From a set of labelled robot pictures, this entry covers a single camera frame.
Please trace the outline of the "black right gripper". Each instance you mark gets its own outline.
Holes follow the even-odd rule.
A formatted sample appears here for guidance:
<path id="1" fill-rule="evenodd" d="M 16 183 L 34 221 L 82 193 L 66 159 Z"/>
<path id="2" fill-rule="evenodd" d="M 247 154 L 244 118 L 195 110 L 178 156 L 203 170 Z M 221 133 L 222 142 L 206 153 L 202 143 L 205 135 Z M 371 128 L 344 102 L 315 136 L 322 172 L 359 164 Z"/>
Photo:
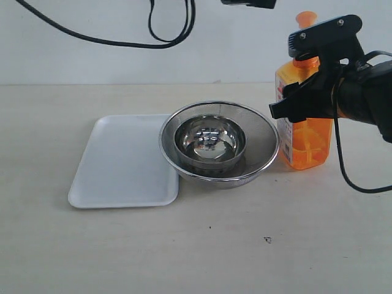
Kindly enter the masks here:
<path id="1" fill-rule="evenodd" d="M 272 118 L 287 118 L 291 123 L 335 116 L 354 121 L 368 120 L 368 103 L 358 73 L 351 65 L 337 61 L 322 62 L 318 71 L 300 84 L 284 86 L 282 99 L 269 104 L 269 110 Z"/>

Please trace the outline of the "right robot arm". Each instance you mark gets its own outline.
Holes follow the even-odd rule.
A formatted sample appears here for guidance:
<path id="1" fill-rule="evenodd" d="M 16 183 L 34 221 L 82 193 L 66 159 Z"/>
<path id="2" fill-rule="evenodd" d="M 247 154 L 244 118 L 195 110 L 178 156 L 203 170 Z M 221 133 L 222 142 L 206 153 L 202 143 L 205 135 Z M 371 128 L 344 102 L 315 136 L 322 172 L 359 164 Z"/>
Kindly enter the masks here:
<path id="1" fill-rule="evenodd" d="M 283 87 L 283 99 L 271 104 L 274 119 L 299 123 L 308 118 L 347 118 L 377 126 L 391 142 L 391 61 L 358 70 L 337 66 L 320 70 L 302 83 Z"/>

